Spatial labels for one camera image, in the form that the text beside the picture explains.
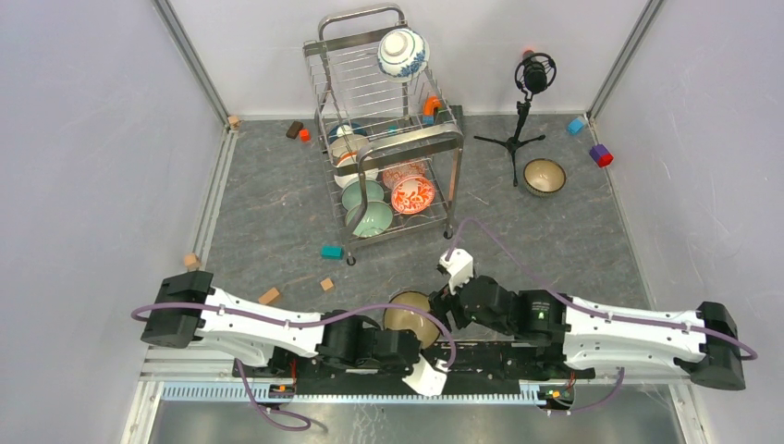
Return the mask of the dark bowl with lattice band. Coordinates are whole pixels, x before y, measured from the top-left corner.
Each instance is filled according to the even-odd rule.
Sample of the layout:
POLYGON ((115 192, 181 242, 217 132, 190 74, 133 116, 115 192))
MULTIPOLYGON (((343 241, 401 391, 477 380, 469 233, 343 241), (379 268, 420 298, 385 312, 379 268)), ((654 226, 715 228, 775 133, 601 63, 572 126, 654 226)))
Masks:
POLYGON ((567 182, 564 168, 552 159, 536 158, 523 169, 523 181, 528 192, 539 197, 561 191, 567 182))

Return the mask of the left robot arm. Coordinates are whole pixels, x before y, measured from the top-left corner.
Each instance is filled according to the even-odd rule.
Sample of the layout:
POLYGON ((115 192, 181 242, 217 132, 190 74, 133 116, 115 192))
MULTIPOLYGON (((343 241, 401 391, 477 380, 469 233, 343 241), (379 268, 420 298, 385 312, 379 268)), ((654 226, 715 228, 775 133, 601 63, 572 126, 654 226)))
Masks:
POLYGON ((141 341, 185 349, 192 343, 229 354, 267 376, 281 376, 296 358, 340 369, 410 373, 422 343, 408 329, 382 329, 366 316, 336 310, 291 312, 235 297, 205 271, 165 278, 151 310, 136 315, 141 341))

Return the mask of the copper bowl with floral motif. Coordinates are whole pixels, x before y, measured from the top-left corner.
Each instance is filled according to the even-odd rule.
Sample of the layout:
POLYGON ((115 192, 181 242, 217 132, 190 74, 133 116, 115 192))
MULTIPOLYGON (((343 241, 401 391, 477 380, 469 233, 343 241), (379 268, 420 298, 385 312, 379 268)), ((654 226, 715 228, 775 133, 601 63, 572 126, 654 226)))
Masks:
MULTIPOLYGON (((419 291, 403 291, 389 302, 414 307, 426 313, 431 311, 428 296, 419 291)), ((420 341, 422 349, 431 347, 441 335, 439 328, 426 317, 398 308, 385 309, 383 325, 385 329, 412 331, 420 341)))

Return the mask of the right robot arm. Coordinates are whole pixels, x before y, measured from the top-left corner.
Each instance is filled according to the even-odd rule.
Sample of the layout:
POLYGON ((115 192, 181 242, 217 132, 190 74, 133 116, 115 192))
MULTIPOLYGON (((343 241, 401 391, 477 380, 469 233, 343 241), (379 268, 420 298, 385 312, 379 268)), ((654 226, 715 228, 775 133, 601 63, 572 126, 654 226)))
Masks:
POLYGON ((629 376, 688 379, 729 391, 746 388, 737 325, 726 306, 702 302, 684 312, 614 307, 546 290, 510 291, 479 276, 428 296, 448 330, 487 327, 502 341, 459 345, 452 368, 502 379, 629 376))

